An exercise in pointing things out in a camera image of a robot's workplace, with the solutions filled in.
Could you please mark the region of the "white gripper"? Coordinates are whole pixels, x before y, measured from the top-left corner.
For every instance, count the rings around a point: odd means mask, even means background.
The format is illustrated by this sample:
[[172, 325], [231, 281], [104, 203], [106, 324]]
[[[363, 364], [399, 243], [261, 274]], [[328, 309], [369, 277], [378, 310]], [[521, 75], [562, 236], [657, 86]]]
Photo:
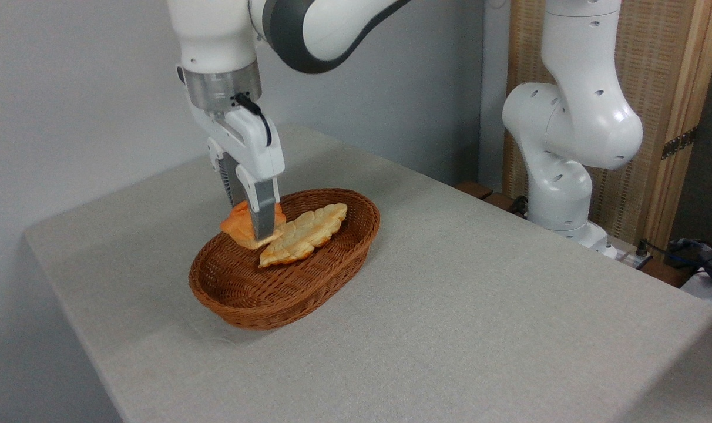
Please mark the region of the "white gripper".
[[190, 112], [209, 136], [209, 159], [232, 208], [247, 200], [255, 239], [272, 236], [279, 202], [276, 176], [284, 160], [277, 130], [256, 104], [261, 95], [258, 66], [198, 74], [179, 65], [177, 72]]

